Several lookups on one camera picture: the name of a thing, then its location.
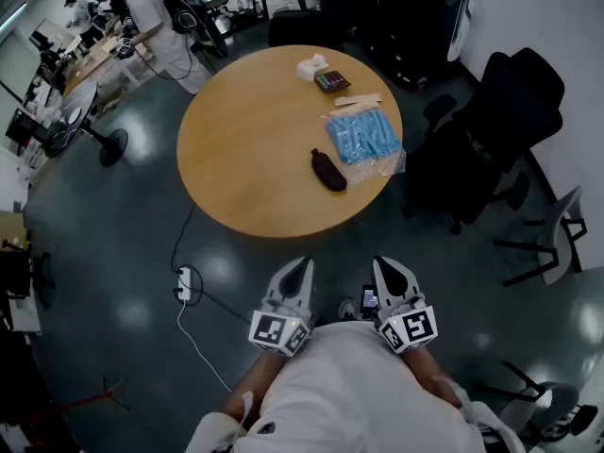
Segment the grey swivel chair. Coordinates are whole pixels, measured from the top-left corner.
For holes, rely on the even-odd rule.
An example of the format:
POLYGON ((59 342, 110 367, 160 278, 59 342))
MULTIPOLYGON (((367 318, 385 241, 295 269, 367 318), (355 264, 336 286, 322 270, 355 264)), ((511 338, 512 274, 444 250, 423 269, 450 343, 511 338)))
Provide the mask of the grey swivel chair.
POLYGON ((527 453, 556 444, 572 435, 578 437, 595 421, 599 408, 580 403, 579 390, 555 381, 538 382, 509 361, 500 365, 522 383, 506 389, 485 380, 475 389, 504 403, 499 418, 520 439, 527 453))

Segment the person's left forearm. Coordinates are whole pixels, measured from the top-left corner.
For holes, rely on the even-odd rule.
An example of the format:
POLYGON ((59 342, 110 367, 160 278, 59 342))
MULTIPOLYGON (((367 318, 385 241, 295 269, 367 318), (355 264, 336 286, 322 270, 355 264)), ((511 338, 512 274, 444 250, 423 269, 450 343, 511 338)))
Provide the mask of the person's left forearm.
POLYGON ((227 396, 220 413, 250 428, 260 418, 263 398, 288 360, 286 356, 262 353, 227 396), (249 392, 253 394, 253 401, 248 414, 244 415, 243 395, 249 392))

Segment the beige paper strip packet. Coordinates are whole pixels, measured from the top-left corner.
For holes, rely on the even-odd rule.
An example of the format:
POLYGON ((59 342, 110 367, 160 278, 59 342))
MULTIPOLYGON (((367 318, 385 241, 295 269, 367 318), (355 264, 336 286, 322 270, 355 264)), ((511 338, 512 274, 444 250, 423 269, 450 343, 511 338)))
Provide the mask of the beige paper strip packet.
POLYGON ((352 96, 343 96, 334 99, 334 105, 336 107, 350 106, 363 102, 375 102, 380 103, 382 97, 380 93, 360 94, 352 96))
POLYGON ((378 101, 362 101, 358 103, 354 103, 352 105, 348 105, 342 107, 341 109, 335 109, 329 113, 329 116, 332 118, 336 117, 348 117, 357 115, 363 112, 366 112, 371 109, 378 109, 379 102, 378 101))

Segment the long wooden desk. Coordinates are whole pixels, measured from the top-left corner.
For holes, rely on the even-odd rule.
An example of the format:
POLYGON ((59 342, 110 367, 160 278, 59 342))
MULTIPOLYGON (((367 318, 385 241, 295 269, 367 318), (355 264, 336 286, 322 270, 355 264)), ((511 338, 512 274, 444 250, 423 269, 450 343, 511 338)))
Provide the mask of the long wooden desk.
POLYGON ((109 51, 118 45, 117 37, 105 37, 89 53, 78 59, 67 71, 65 99, 82 83, 96 83, 101 95, 107 96, 118 89, 130 92, 152 77, 156 70, 154 54, 144 45, 136 46, 128 59, 116 59, 109 51))

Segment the white chair with black frame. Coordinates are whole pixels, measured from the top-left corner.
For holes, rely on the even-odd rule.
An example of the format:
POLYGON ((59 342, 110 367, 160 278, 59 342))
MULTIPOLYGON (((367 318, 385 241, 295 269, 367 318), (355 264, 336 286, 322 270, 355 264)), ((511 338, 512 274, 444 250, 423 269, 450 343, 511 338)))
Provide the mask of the white chair with black frame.
POLYGON ((562 278, 572 265, 575 242, 587 234, 581 197, 582 187, 577 186, 554 203, 544 219, 524 221, 525 227, 541 228, 533 243, 494 240, 497 247, 536 254, 537 267, 504 280, 504 287, 511 287, 534 277, 541 277, 545 285, 552 285, 562 278))

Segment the black pouch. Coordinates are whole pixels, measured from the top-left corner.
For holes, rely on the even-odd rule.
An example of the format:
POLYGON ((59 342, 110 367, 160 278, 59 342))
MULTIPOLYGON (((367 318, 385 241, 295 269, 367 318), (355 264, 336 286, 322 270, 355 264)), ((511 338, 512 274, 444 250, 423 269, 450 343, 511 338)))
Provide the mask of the black pouch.
POLYGON ((347 180, 331 161, 326 153, 317 148, 311 150, 311 167, 316 177, 330 191, 344 192, 347 189, 347 180))

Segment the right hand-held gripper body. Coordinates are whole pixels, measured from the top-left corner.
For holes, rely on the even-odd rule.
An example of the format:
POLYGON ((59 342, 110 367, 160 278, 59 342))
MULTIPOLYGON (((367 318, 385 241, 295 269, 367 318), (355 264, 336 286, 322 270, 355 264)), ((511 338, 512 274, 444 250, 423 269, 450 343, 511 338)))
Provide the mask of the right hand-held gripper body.
POLYGON ((434 309, 418 294, 378 313, 377 332, 395 354, 426 345, 438 336, 434 309))

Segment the white power strip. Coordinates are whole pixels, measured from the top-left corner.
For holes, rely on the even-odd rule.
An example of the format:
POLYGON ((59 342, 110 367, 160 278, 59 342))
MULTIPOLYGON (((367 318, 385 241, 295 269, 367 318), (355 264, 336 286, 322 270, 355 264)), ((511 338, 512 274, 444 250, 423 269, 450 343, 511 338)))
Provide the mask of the white power strip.
POLYGON ((177 297, 183 303, 192 298, 192 270, 189 266, 182 266, 177 271, 178 284, 176 286, 177 297))

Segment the round black side table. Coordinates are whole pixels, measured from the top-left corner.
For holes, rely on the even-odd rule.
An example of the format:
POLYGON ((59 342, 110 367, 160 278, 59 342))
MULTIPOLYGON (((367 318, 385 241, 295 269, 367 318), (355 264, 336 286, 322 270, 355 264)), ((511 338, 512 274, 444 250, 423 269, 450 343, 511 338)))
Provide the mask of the round black side table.
POLYGON ((60 117, 48 127, 47 138, 42 144, 48 159, 57 158, 78 132, 84 132, 99 142, 99 159, 104 167, 113 166, 122 157, 128 144, 127 132, 118 128, 104 136, 92 127, 91 112, 97 95, 96 82, 82 82, 65 98, 59 107, 60 117))

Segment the black office chair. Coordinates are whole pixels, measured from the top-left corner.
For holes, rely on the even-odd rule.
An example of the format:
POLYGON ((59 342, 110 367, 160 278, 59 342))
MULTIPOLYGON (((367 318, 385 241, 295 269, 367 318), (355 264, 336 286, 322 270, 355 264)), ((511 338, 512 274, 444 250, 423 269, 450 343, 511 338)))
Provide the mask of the black office chair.
POLYGON ((504 192, 497 188, 532 146, 561 130, 563 95, 562 79, 533 49, 493 53, 465 107, 456 109, 445 94, 425 108, 426 139, 407 159, 403 215, 411 218, 418 208, 444 211, 458 234, 492 202, 522 203, 525 175, 504 192))

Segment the small black screen device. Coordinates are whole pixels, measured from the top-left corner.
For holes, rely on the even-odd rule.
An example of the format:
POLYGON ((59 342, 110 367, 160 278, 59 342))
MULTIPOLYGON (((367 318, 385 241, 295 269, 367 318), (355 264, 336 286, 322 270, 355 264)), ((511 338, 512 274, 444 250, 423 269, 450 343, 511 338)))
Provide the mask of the small black screen device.
POLYGON ((373 285, 363 285, 361 294, 361 314, 371 314, 380 309, 378 293, 373 285))

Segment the black equipment stand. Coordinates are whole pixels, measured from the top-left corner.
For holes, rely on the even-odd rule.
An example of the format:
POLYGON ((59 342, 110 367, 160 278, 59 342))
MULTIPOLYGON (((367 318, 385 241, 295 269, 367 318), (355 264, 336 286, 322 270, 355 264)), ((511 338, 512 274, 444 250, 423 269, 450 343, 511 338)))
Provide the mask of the black equipment stand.
POLYGON ((47 309, 49 303, 43 290, 56 289, 50 275, 51 258, 47 252, 34 256, 28 247, 3 240, 0 244, 0 294, 9 300, 23 300, 35 294, 47 309))

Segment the black calculator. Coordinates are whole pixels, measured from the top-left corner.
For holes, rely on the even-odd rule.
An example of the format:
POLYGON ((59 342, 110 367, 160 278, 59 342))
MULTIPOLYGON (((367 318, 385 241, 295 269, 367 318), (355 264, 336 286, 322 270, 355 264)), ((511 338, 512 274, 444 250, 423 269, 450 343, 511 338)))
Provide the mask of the black calculator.
POLYGON ((350 86, 350 82, 338 71, 330 71, 314 77, 314 82, 323 92, 337 92, 350 86))

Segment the clear bag of blue covers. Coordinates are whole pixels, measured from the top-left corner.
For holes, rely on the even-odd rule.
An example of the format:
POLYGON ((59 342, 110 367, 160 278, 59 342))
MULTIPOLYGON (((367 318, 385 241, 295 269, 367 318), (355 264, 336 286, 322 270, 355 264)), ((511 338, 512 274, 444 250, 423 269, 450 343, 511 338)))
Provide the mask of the clear bag of blue covers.
POLYGON ((382 110, 329 117, 325 129, 352 183, 405 173, 407 153, 382 110))

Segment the black cabinet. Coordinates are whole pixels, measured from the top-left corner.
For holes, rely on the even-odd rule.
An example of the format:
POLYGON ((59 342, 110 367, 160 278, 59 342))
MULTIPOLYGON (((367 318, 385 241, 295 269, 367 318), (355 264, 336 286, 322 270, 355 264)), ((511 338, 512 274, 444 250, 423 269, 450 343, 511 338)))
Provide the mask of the black cabinet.
POLYGON ((361 41, 389 78, 410 90, 459 60, 476 0, 319 0, 346 37, 361 41))

